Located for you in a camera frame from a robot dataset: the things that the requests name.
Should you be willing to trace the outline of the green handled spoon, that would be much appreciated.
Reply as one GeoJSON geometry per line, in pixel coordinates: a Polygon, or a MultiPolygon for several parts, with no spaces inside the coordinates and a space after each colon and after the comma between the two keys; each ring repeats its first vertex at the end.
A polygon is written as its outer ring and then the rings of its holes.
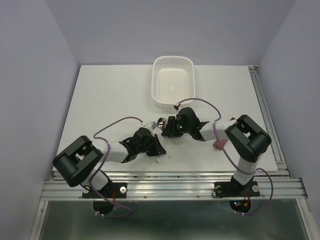
{"type": "Polygon", "coordinates": [[[160,117],[158,120],[157,120],[157,127],[160,129],[160,130],[164,130],[167,126],[167,118],[165,117],[160,117]]]}

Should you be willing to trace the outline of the white paper napkin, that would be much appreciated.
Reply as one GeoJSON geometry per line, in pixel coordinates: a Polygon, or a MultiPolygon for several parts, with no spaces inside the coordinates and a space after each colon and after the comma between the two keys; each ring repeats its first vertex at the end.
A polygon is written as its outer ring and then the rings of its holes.
{"type": "Polygon", "coordinates": [[[165,150],[165,153],[161,153],[160,155],[151,157],[157,164],[160,164],[161,162],[169,158],[169,153],[175,148],[175,145],[165,144],[163,145],[163,148],[165,150]]]}

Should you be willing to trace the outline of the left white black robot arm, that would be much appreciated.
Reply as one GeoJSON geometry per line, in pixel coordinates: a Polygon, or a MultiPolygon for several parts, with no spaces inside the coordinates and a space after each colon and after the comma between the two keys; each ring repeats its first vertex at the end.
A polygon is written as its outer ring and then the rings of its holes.
{"type": "Polygon", "coordinates": [[[78,137],[52,161],[70,187],[82,186],[86,189],[83,197],[120,198],[127,196],[127,183],[113,182],[102,166],[107,162],[129,163],[140,154],[161,157],[167,153],[156,133],[150,127],[140,127],[131,137],[115,143],[105,143],[105,148],[96,148],[85,135],[78,137]]]}

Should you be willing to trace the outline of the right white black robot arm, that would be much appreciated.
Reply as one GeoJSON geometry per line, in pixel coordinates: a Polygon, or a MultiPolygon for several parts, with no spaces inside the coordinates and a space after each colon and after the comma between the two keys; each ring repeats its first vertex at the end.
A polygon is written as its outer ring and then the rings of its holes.
{"type": "Polygon", "coordinates": [[[157,125],[163,137],[178,138],[188,134],[196,141],[215,140],[223,152],[226,152],[223,141],[230,141],[239,155],[237,164],[230,160],[235,167],[230,189],[235,195],[248,190],[261,156],[272,143],[269,134],[246,114],[225,122],[201,121],[192,108],[185,107],[175,116],[159,118],[157,125]]]}

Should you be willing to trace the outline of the red plastic utensil tray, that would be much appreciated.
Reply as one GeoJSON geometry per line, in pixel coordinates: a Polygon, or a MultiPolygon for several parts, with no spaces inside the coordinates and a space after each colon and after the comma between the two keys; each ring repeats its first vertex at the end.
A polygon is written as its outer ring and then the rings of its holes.
{"type": "Polygon", "coordinates": [[[216,151],[221,151],[227,142],[227,139],[221,139],[220,141],[216,140],[212,146],[216,151]]]}

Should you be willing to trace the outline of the white perforated plastic basket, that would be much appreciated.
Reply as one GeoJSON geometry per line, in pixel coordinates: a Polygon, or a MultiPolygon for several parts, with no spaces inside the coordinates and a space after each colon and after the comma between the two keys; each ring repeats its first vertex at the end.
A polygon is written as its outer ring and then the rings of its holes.
{"type": "Polygon", "coordinates": [[[160,56],[153,62],[151,96],[164,109],[172,109],[181,100],[183,105],[196,96],[194,63],[184,56],[160,56]]]}

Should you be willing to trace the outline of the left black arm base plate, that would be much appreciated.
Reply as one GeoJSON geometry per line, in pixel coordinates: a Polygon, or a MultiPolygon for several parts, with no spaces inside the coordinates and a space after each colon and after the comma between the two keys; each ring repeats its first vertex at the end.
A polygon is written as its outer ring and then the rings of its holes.
{"type": "Polygon", "coordinates": [[[92,208],[97,216],[103,218],[121,218],[126,217],[132,211],[117,200],[125,199],[127,197],[127,183],[112,182],[105,185],[101,190],[93,190],[90,186],[82,190],[82,198],[85,200],[93,200],[92,208]],[[114,207],[128,210],[124,215],[113,215],[111,212],[114,207]]]}

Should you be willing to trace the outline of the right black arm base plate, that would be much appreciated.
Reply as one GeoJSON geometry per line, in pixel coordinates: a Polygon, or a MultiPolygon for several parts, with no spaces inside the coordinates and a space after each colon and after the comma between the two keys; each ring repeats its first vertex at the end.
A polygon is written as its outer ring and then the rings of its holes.
{"type": "Polygon", "coordinates": [[[216,199],[230,198],[229,205],[238,213],[248,213],[251,209],[251,198],[260,196],[256,181],[241,185],[233,181],[220,181],[214,184],[212,196],[216,199]]]}

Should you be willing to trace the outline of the aluminium right side rail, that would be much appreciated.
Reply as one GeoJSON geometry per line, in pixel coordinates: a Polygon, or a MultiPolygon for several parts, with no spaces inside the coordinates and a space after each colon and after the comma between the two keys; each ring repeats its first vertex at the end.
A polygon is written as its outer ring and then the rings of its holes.
{"type": "Polygon", "coordinates": [[[282,178],[291,178],[291,174],[288,170],[287,163],[280,145],[280,141],[267,105],[266,98],[264,96],[259,77],[257,72],[257,66],[249,65],[248,71],[252,80],[252,84],[255,90],[255,94],[258,100],[262,118],[266,127],[266,131],[271,137],[271,149],[277,166],[277,173],[273,173],[273,176],[281,176],[282,178]]]}

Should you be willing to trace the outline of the aluminium rail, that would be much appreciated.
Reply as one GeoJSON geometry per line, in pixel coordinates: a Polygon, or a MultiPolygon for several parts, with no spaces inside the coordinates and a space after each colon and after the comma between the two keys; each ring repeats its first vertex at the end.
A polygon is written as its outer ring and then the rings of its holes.
{"type": "MultiPolygon", "coordinates": [[[[109,172],[115,183],[127,184],[126,201],[165,200],[211,200],[216,182],[227,182],[230,172],[109,172]]],[[[301,179],[289,176],[288,171],[271,173],[268,178],[263,172],[254,177],[260,197],[267,199],[306,199],[308,197],[301,179]]],[[[53,177],[45,181],[40,195],[42,201],[82,201],[82,188],[69,187],[61,175],[53,172],[53,177]]]]}
{"type": "Polygon", "coordinates": [[[280,141],[267,105],[266,98],[264,96],[259,77],[257,72],[257,66],[249,65],[248,71],[252,80],[252,84],[255,90],[255,94],[258,100],[262,118],[266,127],[266,131],[271,137],[271,149],[277,166],[277,173],[273,173],[273,176],[281,176],[282,178],[291,178],[291,174],[288,170],[287,163],[280,145],[280,141]]]}

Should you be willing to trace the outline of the aluminium front rail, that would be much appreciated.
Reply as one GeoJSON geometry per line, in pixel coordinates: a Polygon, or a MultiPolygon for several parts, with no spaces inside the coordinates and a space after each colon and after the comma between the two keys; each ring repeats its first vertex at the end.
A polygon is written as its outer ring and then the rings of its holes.
{"type": "MultiPolygon", "coordinates": [[[[115,183],[127,184],[126,201],[165,200],[211,200],[216,182],[227,182],[230,172],[109,172],[115,183]]],[[[301,179],[289,176],[288,171],[271,173],[268,178],[263,172],[254,177],[260,197],[267,199],[306,199],[308,197],[301,179]]],[[[53,177],[45,181],[40,195],[42,201],[82,201],[82,188],[69,187],[61,175],[53,172],[53,177]]]]}

